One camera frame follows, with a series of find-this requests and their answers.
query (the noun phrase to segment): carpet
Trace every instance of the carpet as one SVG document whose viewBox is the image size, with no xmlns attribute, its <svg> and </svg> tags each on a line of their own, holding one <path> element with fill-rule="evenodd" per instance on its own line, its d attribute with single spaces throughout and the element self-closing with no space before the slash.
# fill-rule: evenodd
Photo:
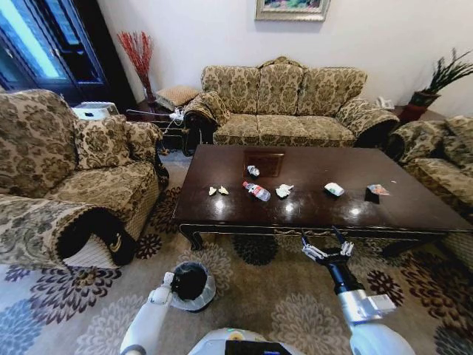
<svg viewBox="0 0 473 355">
<path fill-rule="evenodd" d="M 120 269 L 25 270 L 0 266 L 0 354 L 118 354 L 149 292 L 178 263 L 204 263 L 217 281 L 207 309 L 171 308 L 159 354 L 187 354 L 208 331 L 235 327 L 296 346 L 306 354 L 351 354 L 350 331 L 325 268 L 290 237 L 204 234 L 192 252 L 170 221 L 190 159 L 165 157 L 171 182 L 139 239 L 132 263 Z M 319 247 L 334 238 L 313 238 Z M 398 306 L 384 319 L 417 354 L 473 354 L 473 286 L 455 262 L 429 247 L 393 259 L 383 244 L 356 240 L 350 261 L 369 294 L 388 293 Z"/>
</svg>

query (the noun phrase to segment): dark wooden coffee table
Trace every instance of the dark wooden coffee table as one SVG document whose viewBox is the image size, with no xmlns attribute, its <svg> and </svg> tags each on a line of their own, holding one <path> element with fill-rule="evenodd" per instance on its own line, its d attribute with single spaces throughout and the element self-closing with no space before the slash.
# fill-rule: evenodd
<svg viewBox="0 0 473 355">
<path fill-rule="evenodd" d="M 253 179 L 247 165 L 261 174 Z M 256 182 L 271 193 L 257 200 L 242 187 Z M 324 191 L 336 182 L 341 197 Z M 294 185 L 284 200 L 275 188 Z M 366 200 L 366 187 L 380 183 L 391 196 Z M 223 185 L 230 194 L 208 196 L 209 186 Z M 191 242 L 203 247 L 201 232 L 283 234 L 300 237 L 326 234 L 331 226 L 349 237 L 393 239 L 384 255 L 439 240 L 451 231 L 473 231 L 466 220 L 414 177 L 377 149 L 201 145 L 192 159 L 173 220 Z"/>
</svg>

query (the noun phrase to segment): plastic bottle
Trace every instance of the plastic bottle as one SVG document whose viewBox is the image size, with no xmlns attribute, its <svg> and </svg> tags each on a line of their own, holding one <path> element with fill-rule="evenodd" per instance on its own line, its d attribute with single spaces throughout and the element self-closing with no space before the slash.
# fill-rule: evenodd
<svg viewBox="0 0 473 355">
<path fill-rule="evenodd" d="M 263 189 L 260 185 L 255 183 L 243 182 L 243 187 L 248 190 L 251 194 L 255 195 L 261 201 L 268 201 L 271 197 L 271 194 L 267 189 Z"/>
</svg>

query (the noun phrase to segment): table leg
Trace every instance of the table leg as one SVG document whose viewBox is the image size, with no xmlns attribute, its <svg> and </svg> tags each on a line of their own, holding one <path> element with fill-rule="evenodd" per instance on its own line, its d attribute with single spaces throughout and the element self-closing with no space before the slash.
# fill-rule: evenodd
<svg viewBox="0 0 473 355">
<path fill-rule="evenodd" d="M 180 232 L 186 237 L 189 242 L 191 242 L 191 250 L 199 251 L 204 249 L 204 243 L 200 233 L 189 224 L 184 224 L 179 226 Z"/>
</svg>

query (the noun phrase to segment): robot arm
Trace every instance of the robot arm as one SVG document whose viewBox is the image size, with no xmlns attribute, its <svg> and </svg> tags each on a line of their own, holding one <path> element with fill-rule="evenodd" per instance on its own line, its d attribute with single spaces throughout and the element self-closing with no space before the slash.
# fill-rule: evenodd
<svg viewBox="0 0 473 355">
<path fill-rule="evenodd" d="M 166 272 L 163 284 L 149 294 L 121 343 L 120 355 L 157 354 L 158 337 L 172 301 L 174 274 Z"/>
</svg>

